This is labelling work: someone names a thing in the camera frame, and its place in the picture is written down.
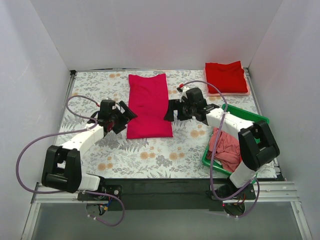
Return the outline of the magenta t-shirt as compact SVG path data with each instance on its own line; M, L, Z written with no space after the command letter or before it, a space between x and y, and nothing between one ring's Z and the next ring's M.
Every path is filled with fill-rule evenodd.
M166 74L153 77L130 74L128 82L128 107L137 117L128 123L126 137L130 140L172 138L172 124L164 120L169 104Z

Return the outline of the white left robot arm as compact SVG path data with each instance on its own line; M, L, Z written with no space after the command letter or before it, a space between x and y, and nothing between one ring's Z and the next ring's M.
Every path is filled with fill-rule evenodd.
M86 118L88 122L83 131L79 131L62 145L52 145L47 149L42 185L68 193L89 191L95 200L106 196L106 187L100 183L102 178L85 173L82 170L81 158L109 132L120 133L138 116L123 101L116 103L114 100L105 99L98 106L99 110Z

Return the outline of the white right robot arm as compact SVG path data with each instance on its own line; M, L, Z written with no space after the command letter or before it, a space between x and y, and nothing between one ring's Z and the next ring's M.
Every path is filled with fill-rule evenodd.
M177 90L181 96L168 102L164 120L172 122L176 111L178 120L195 118L207 126L220 127L238 141L241 163L229 176L226 192L232 199L239 198L258 170L280 154L269 124L264 120L245 120L227 112L226 108L208 104L198 87L180 85Z

